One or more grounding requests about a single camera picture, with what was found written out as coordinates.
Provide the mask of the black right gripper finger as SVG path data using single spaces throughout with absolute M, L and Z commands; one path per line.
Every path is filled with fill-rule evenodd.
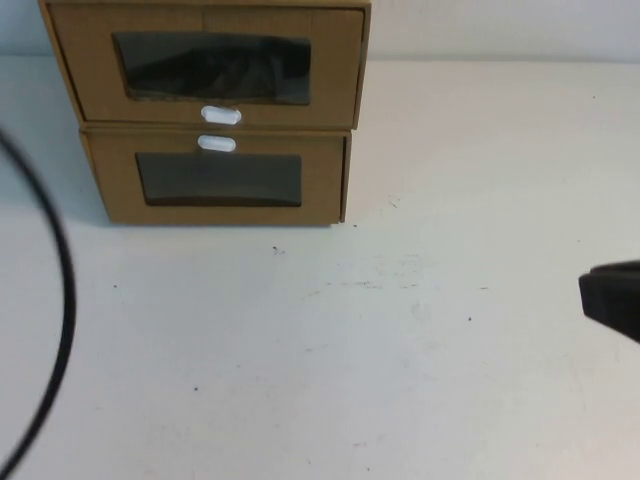
M 610 263 L 604 265 L 598 265 L 590 270 L 592 275 L 639 275 L 640 274 L 640 261 L 625 261 Z
M 600 270 L 579 278 L 584 315 L 639 342 L 639 272 Z

